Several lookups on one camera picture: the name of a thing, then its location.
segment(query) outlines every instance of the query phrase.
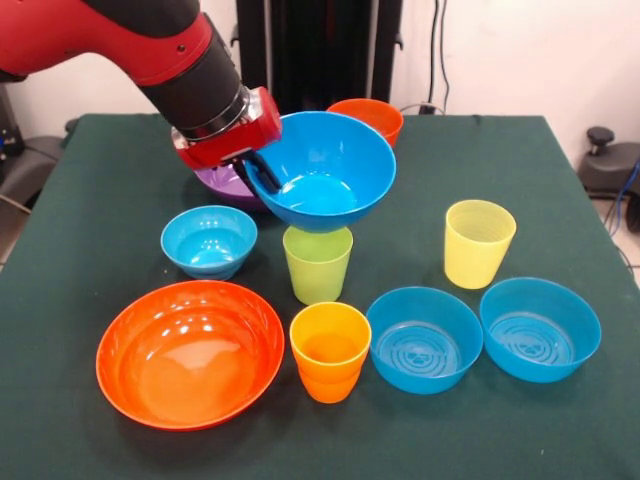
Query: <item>green cup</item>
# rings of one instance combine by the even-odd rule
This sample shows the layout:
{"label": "green cup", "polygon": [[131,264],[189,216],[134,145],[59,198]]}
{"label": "green cup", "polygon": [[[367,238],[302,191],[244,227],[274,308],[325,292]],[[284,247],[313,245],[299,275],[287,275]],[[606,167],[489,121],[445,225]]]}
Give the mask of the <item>green cup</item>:
{"label": "green cup", "polygon": [[305,305],[337,300],[353,247],[351,230],[309,233],[289,227],[282,243],[296,298]]}

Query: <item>orange cup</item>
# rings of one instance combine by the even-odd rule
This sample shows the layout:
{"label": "orange cup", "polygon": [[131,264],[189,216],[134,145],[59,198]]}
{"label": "orange cup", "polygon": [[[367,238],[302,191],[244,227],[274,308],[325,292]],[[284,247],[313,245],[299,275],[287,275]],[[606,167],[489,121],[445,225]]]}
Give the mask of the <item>orange cup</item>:
{"label": "orange cup", "polygon": [[328,112],[348,115],[376,129],[391,145],[396,144],[404,117],[400,110],[372,98],[351,98],[334,103]]}
{"label": "orange cup", "polygon": [[289,338],[309,395],[320,403],[347,398],[358,381],[371,343],[366,317],[344,303],[315,303],[293,319]]}

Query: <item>green tablecloth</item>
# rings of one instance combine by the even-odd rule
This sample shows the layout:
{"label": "green tablecloth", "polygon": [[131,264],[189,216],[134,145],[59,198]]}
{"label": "green tablecloth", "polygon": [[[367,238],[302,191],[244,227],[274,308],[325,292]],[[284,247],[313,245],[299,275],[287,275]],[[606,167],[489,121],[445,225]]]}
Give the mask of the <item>green tablecloth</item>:
{"label": "green tablecloth", "polygon": [[[0,478],[640,478],[640,296],[541,118],[411,117],[398,176],[353,227],[342,301],[365,311],[389,289],[428,285],[476,309],[482,292],[442,273],[448,205],[479,197],[519,230],[498,277],[561,282],[602,322],[598,353],[574,376],[534,385],[482,354],[453,390],[412,396],[367,361],[349,399],[314,403],[287,346],[274,384],[245,414],[194,433],[118,414],[94,357],[116,314],[186,277],[164,258],[164,224],[216,202],[179,161],[157,116],[87,116],[0,274]],[[281,236],[255,216],[255,251],[234,281],[273,304],[287,329],[301,305]]]}

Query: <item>cup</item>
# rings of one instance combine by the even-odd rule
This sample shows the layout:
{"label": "cup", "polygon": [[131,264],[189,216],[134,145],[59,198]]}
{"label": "cup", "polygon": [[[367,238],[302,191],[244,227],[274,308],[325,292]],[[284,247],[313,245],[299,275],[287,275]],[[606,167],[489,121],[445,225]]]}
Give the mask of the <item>cup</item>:
{"label": "cup", "polygon": [[353,247],[353,235],[348,228],[309,233],[289,227],[282,243],[298,300],[312,305],[333,302],[340,296]]}
{"label": "cup", "polygon": [[398,109],[372,98],[342,100],[331,105],[327,111],[348,115],[366,123],[377,130],[392,147],[404,124],[404,117]]}
{"label": "cup", "polygon": [[371,343],[366,317],[350,305],[316,303],[304,308],[289,327],[300,379],[320,403],[337,403],[355,387]]}
{"label": "cup", "polygon": [[491,283],[516,233],[516,221],[485,200],[455,203],[446,215],[444,272],[455,285],[484,288]]}

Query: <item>purple bowl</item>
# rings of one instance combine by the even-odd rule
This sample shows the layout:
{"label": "purple bowl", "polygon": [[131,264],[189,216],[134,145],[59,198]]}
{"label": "purple bowl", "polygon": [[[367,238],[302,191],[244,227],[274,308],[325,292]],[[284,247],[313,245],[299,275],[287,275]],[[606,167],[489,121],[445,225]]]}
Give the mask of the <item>purple bowl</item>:
{"label": "purple bowl", "polygon": [[196,175],[212,192],[231,206],[252,212],[269,211],[262,200],[253,196],[231,165],[196,170]]}

